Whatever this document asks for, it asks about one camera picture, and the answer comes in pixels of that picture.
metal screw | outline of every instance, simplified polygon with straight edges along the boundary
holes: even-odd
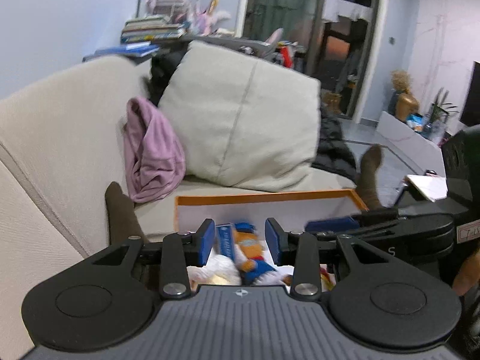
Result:
[[[295,292],[304,296],[312,296],[318,292],[318,287],[312,283],[300,283],[295,286]]]
[[[181,295],[187,290],[182,283],[168,283],[163,286],[163,292],[169,295]]]

beige cushion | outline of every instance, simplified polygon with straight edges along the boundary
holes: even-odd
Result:
[[[335,175],[320,169],[313,169],[301,183],[286,188],[287,191],[324,191],[354,188],[355,185],[343,176]],[[197,179],[186,177],[171,195],[163,200],[139,206],[135,213],[145,235],[152,242],[161,241],[165,234],[174,231],[175,197],[176,196],[210,196],[210,195],[241,195],[264,193],[257,190],[222,187]]]
[[[16,360],[33,347],[20,314],[26,293],[81,261],[0,163],[0,358]]]
[[[187,172],[277,192],[300,183],[316,154],[319,81],[222,47],[192,42],[160,109]]]
[[[107,246],[105,189],[126,191],[122,127],[146,71],[104,57],[0,101],[0,161],[83,256]]]

plush toy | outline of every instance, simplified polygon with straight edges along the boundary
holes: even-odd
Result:
[[[235,265],[254,286],[291,285],[292,275],[283,274],[265,262],[262,245],[254,232],[233,230]]]
[[[201,268],[188,266],[187,272],[192,290],[196,290],[199,284],[239,286],[242,283],[233,261],[221,254],[210,255],[207,264]]]
[[[195,28],[200,35],[209,35],[212,33],[212,27],[221,20],[231,19],[231,14],[227,11],[214,12],[218,5],[218,0],[212,0],[206,10],[200,9],[200,4],[195,5]]]

pink cloth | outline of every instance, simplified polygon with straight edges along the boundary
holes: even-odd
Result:
[[[127,103],[123,137],[128,193],[137,203],[163,199],[185,176],[185,155],[170,122],[151,102]]]

paper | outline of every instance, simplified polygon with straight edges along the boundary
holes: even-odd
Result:
[[[448,189],[445,177],[408,175],[406,179],[431,202],[447,197]]]

